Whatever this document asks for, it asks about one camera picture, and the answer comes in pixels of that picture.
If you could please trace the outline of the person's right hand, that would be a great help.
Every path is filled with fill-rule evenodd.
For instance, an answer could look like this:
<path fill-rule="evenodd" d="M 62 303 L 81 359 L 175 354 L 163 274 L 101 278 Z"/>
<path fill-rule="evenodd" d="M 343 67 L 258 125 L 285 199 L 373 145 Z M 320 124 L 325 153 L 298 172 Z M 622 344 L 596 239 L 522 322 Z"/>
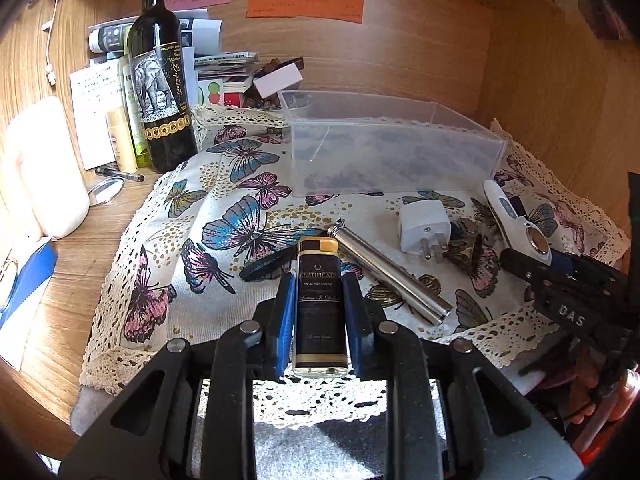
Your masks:
<path fill-rule="evenodd" d="M 608 396 L 596 399 L 600 368 L 591 350 L 582 347 L 577 355 L 575 373 L 568 396 L 568 413 L 564 419 L 579 428 L 572 443 L 581 458 L 593 458 L 593 442 L 609 422 L 623 419 L 639 395 L 639 369 L 626 370 Z"/>

